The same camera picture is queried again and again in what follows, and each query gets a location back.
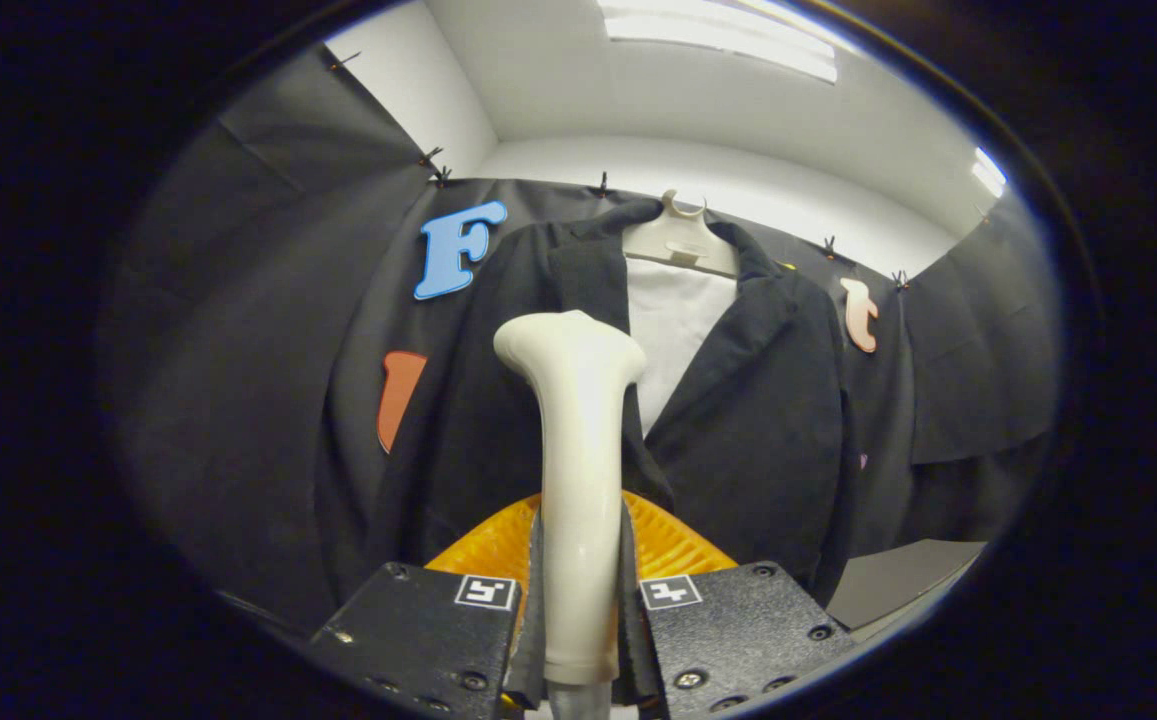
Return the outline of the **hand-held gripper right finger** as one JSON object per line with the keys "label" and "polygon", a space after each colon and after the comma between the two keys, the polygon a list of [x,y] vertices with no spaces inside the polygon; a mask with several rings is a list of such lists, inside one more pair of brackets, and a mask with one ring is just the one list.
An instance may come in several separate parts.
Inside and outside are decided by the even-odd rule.
{"label": "hand-held gripper right finger", "polygon": [[620,700],[643,719],[730,714],[856,647],[782,566],[737,563],[646,498],[622,500]]}

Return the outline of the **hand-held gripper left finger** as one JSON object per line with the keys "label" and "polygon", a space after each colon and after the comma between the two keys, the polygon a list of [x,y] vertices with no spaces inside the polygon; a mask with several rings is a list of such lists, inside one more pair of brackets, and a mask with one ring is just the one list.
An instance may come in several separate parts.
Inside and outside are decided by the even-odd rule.
{"label": "hand-held gripper left finger", "polygon": [[423,565],[386,563],[310,638],[371,719],[519,719],[541,701],[540,497]]}

